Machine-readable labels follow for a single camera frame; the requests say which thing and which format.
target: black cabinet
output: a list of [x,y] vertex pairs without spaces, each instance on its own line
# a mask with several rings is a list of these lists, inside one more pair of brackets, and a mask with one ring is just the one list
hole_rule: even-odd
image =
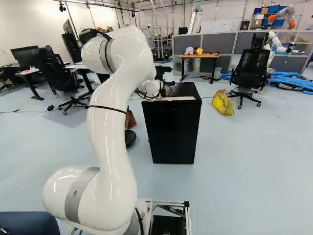
[[167,99],[141,103],[153,162],[193,164],[202,100],[193,82],[177,83]]

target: orange part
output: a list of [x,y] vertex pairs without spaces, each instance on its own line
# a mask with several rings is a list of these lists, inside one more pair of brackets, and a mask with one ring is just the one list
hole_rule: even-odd
[[295,21],[290,21],[289,27],[290,27],[290,29],[294,28],[295,27]]
[[275,15],[270,15],[269,18],[268,18],[268,20],[271,21],[271,22],[273,22],[275,18],[276,18]]

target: gray band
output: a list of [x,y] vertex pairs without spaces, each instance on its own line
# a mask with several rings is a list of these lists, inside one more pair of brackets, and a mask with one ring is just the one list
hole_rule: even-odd
[[64,211],[69,221],[80,223],[78,218],[79,203],[89,181],[99,172],[100,168],[90,167],[82,172],[71,185],[65,199]]

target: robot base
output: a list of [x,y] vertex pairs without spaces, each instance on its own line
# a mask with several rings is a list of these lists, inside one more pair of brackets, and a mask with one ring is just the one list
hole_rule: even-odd
[[[142,218],[143,235],[191,235],[188,201],[151,201],[139,198],[136,207]],[[156,215],[157,208],[167,213]],[[84,235],[83,231],[77,228],[71,228],[67,235],[76,234]]]

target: cubicle partition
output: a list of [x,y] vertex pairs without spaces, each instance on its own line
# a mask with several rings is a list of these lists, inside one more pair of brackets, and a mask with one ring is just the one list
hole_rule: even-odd
[[[179,55],[185,53],[187,47],[201,47],[205,52],[220,52],[221,56],[216,62],[216,67],[221,67],[222,72],[226,73],[231,65],[236,65],[239,62],[242,51],[251,47],[253,33],[263,32],[269,32],[269,30],[174,36],[173,73],[174,75],[181,75]],[[307,30],[276,30],[275,33],[283,45],[295,42],[296,46],[293,49],[302,50],[305,53],[276,53],[271,67],[277,71],[303,73],[313,52],[313,32]],[[211,59],[188,59],[186,60],[185,69],[186,75],[210,75],[212,62]]]

